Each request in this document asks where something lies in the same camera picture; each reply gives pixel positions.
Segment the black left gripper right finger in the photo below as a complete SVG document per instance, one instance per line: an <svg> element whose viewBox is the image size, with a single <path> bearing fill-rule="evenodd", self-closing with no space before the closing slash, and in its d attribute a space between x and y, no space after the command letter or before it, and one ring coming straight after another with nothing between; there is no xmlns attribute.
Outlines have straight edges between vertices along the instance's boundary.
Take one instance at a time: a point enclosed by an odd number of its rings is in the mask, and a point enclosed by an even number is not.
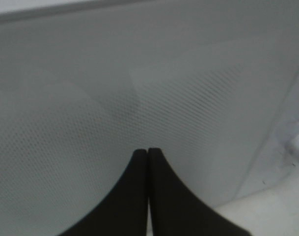
<svg viewBox="0 0 299 236"><path fill-rule="evenodd" d="M148 150L148 197L155 236L250 235L199 200L159 148Z"/></svg>

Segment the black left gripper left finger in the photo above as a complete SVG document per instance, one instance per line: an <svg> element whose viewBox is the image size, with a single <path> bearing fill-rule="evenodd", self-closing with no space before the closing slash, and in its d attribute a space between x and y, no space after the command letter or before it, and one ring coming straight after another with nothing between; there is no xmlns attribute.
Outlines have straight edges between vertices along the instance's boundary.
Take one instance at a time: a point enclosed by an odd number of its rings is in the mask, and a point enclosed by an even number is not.
<svg viewBox="0 0 299 236"><path fill-rule="evenodd" d="M115 186L62 236L145 236L148 192L147 151L137 149Z"/></svg>

